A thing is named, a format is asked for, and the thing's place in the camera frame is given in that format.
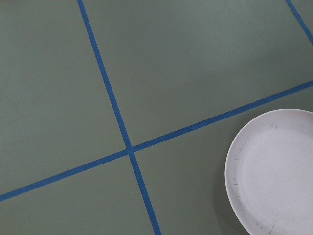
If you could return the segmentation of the white plate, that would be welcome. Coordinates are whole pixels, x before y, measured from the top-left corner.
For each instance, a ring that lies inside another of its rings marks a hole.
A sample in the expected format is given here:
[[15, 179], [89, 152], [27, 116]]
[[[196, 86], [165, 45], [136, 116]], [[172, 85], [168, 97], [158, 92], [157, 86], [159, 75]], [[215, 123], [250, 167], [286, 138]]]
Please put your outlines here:
[[312, 112], [279, 109], [249, 121], [229, 148], [224, 178], [249, 234], [312, 234]]

